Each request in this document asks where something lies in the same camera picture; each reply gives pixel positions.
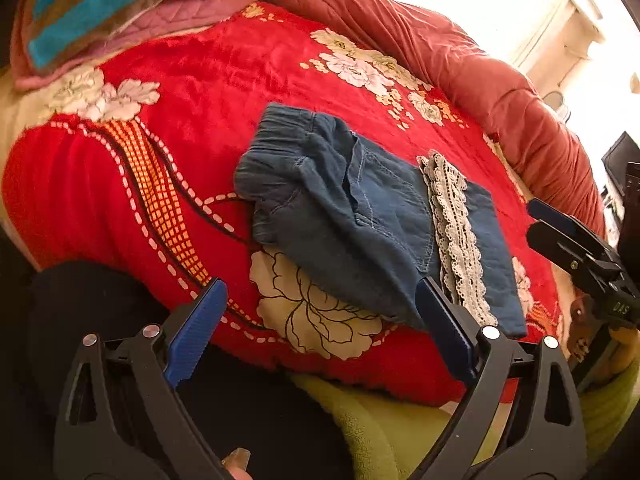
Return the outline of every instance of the denim shorts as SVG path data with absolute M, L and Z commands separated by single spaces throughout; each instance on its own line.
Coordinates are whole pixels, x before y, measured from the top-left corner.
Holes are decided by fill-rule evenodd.
M 236 169 L 235 186 L 239 196 L 255 202 L 254 239 L 278 246 L 323 292 L 392 322 L 425 328 L 415 287 L 426 276 L 440 279 L 440 257 L 417 166 L 354 133 L 343 120 L 270 104 Z M 523 335 L 511 256 L 489 193 L 476 188 L 484 193 L 471 199 L 470 215 L 482 224 L 481 250 L 491 253 L 492 266 L 500 261 L 508 267 L 497 267 L 507 273 L 498 282 L 508 290 L 490 291 L 487 284 L 488 296 L 500 298 L 490 303 L 492 314 L 506 333 Z M 493 250 L 496 239 L 502 244 Z M 491 280 L 491 272 L 485 278 Z

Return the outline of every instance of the red comforter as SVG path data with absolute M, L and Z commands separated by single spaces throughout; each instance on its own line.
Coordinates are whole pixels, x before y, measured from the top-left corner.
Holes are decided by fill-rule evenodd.
M 393 0 L 269 0 L 395 57 L 497 138 L 533 195 L 604 236 L 602 200 L 577 137 L 529 80 L 444 16 Z
M 428 404 L 456 398 L 461 388 L 425 333 L 328 298 L 283 254 L 256 246 L 251 205 L 233 189 L 272 101 L 339 116 L 413 164 L 436 149 L 492 194 L 517 258 L 528 339 L 557 333 L 550 265 L 527 247 L 530 219 L 482 127 L 441 89 L 380 53 L 357 59 L 353 48 L 320 23 L 252 4 L 204 32 L 65 76 L 47 123 L 25 131 L 7 161 L 13 224 L 42 266 L 102 262 L 169 308 L 219 276 L 229 300 L 214 342 L 246 361 Z

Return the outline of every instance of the blue gripper pad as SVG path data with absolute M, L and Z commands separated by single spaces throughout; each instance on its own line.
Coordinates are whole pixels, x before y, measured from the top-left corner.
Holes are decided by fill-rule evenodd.
M 415 306 L 452 377 L 466 386 L 474 384 L 478 374 L 472 343 L 427 280 L 415 288 Z
M 191 377 L 226 310 L 225 282 L 216 280 L 196 301 L 197 306 L 167 349 L 168 365 L 164 378 L 173 388 Z

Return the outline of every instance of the metal screw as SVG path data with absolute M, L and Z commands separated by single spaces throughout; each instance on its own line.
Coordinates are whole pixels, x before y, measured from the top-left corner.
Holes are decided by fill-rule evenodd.
M 482 335 L 487 339 L 498 339 L 500 337 L 500 331 L 495 326 L 482 327 Z
M 82 344 L 84 346 L 94 345 L 96 341 L 98 341 L 98 336 L 95 334 L 87 334 L 82 338 Z
M 542 341 L 544 341 L 545 345 L 549 348 L 558 348 L 560 346 L 558 339 L 551 335 L 545 335 L 545 338 Z
M 158 325 L 147 325 L 142 329 L 142 335 L 151 339 L 156 337 L 160 333 L 160 327 Z

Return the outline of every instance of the jeans pocket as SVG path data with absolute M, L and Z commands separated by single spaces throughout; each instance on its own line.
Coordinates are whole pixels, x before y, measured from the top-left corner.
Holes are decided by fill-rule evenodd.
M 355 221 L 407 252 L 416 269 L 427 273 L 433 253 L 433 221 L 419 170 L 381 148 L 357 138 L 347 170 Z

